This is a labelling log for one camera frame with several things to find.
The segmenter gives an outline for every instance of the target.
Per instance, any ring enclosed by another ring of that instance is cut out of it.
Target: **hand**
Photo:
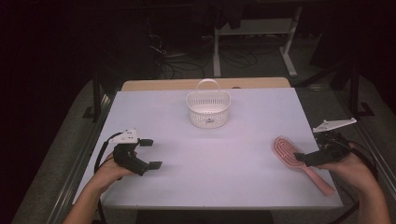
[[[110,153],[106,157],[106,162],[100,166],[98,171],[92,177],[88,184],[96,186],[101,190],[101,192],[105,192],[111,184],[113,184],[116,180],[122,178],[125,175],[133,175],[134,173],[120,167],[118,164],[114,162],[113,154]]]
[[[317,167],[335,172],[357,191],[370,190],[377,185],[370,169],[353,153],[349,153],[339,162],[331,162]]]

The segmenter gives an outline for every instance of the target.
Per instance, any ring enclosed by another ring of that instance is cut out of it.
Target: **metal stand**
[[[286,68],[289,71],[291,77],[296,77],[297,72],[291,62],[289,56],[289,49],[291,42],[294,38],[294,34],[297,28],[298,20],[300,18],[302,7],[297,7],[292,18],[286,19],[264,19],[264,20],[242,20],[241,27],[236,30],[232,30],[229,25],[225,25],[220,30],[215,28],[214,39],[215,49],[213,54],[213,69],[214,77],[221,77],[221,69],[219,62],[219,36],[220,35],[265,35],[265,34],[287,34],[287,41],[283,47],[280,47],[280,54],[282,55],[283,61]]]

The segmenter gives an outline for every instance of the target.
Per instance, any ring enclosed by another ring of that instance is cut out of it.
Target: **white basket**
[[[205,82],[216,83],[219,89],[216,91],[198,91],[199,86]],[[187,95],[190,120],[195,126],[204,129],[222,126],[227,121],[230,103],[230,94],[227,91],[221,91],[219,83],[210,78],[200,81],[195,91]]]

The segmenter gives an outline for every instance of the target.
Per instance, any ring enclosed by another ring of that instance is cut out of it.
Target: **white table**
[[[309,177],[286,167],[272,143],[287,136],[308,153],[318,150],[293,88],[227,89],[228,122],[214,130],[189,120],[191,90],[118,92],[80,182],[77,196],[93,174],[102,144],[113,133],[136,128],[142,161],[163,161],[160,170],[125,176],[102,196],[102,204],[133,209],[300,209],[342,206],[338,192],[325,197]],[[105,156],[115,144],[109,144]],[[315,170],[331,186],[325,170]]]

